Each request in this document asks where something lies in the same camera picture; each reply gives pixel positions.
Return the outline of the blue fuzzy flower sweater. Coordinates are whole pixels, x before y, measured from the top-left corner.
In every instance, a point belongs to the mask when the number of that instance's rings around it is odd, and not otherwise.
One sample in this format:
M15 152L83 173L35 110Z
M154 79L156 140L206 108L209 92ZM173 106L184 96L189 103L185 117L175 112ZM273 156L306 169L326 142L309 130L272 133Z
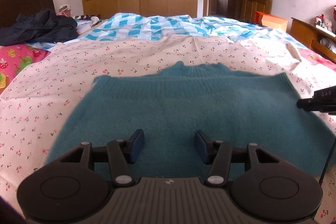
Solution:
M194 147L198 130L235 147L257 143L311 176L319 176L334 134L297 108L285 73L262 76L222 64L179 62L155 75L99 76L61 129L47 161L81 142L106 145L137 129L145 147L131 172L141 176L204 176Z

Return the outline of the wooden side cabinet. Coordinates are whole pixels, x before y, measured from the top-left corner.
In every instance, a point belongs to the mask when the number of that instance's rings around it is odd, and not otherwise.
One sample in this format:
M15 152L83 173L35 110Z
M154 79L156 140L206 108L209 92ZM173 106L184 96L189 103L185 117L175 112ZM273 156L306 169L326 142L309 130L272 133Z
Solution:
M296 18L292 18L290 35L310 50L335 63L335 53L320 43L323 38L335 43L335 37Z

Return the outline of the plush toys on cabinet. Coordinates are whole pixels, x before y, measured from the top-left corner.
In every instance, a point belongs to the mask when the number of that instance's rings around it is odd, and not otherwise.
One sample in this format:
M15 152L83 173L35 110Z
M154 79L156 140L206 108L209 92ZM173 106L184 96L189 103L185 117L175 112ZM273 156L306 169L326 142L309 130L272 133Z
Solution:
M315 26L319 26L330 32L333 32L331 20L327 19L323 14L315 17Z

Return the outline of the orange box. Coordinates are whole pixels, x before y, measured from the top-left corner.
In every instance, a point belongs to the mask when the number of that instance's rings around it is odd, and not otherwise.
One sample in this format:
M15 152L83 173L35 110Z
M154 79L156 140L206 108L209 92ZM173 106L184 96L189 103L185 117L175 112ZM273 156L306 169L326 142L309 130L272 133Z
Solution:
M275 15L255 11L253 21L262 26L275 28L286 32L288 21Z

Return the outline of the white cherry print sheet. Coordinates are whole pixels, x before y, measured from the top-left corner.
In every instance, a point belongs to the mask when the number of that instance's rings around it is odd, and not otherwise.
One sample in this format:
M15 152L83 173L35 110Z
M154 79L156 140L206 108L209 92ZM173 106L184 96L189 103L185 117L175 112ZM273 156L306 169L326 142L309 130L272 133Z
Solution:
M312 61L311 55L284 40L232 42L220 36L58 44L47 58L25 67L1 94L1 197L19 209L19 184L42 166L62 125L97 76L154 74L178 61L222 63L261 75L284 72L302 97L310 97L335 85L335 67Z

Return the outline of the blue white checkered quilt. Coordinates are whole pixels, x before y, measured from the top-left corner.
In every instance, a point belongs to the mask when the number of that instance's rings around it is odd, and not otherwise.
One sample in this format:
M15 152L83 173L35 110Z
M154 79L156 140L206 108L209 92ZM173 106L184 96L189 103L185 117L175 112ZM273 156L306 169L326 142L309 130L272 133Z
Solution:
M303 44L285 31L262 27L257 24L241 22L235 19L205 16L193 18L189 15L150 16L132 13L117 13L101 22L78 38L65 42L66 45L79 42L117 42L125 39L140 39L156 42L171 35L209 37L220 36L231 42L262 38L291 43L296 48Z

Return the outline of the pink cartoon print blanket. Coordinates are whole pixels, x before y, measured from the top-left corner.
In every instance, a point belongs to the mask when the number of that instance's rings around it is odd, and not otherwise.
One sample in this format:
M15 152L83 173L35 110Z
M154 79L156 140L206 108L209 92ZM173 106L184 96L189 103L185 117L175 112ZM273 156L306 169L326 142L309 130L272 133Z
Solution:
M1 93L25 67L42 61L50 54L47 50L37 49L25 43L1 46L0 52Z

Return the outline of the dark navy jacket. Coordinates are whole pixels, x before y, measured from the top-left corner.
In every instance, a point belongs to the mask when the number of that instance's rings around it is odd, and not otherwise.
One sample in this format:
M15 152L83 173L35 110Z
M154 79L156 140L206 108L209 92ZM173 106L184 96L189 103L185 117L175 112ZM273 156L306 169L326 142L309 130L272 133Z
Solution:
M77 22L71 17L56 15L50 9L34 16L18 15L16 23L1 28L1 46L22 43L58 43L76 39Z

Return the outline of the pink cup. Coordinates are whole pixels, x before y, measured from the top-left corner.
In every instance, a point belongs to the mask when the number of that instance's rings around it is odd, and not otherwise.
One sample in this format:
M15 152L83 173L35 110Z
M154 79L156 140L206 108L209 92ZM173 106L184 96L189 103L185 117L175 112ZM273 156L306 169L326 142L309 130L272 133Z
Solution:
M60 6L56 15L71 17L71 6L69 5Z

